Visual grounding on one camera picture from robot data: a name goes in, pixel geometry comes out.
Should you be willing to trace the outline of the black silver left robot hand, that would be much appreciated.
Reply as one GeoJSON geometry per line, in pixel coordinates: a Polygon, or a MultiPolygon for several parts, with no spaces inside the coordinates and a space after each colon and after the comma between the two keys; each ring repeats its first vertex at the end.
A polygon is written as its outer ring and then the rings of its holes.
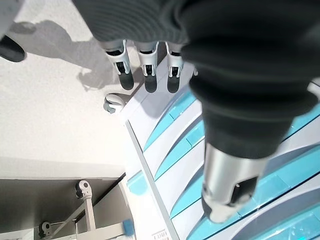
{"type": "Polygon", "coordinates": [[[202,206],[227,221],[253,196],[295,117],[312,110],[320,75],[317,0],[76,0],[92,34],[166,41],[195,66],[189,86],[205,130],[202,206]]]}

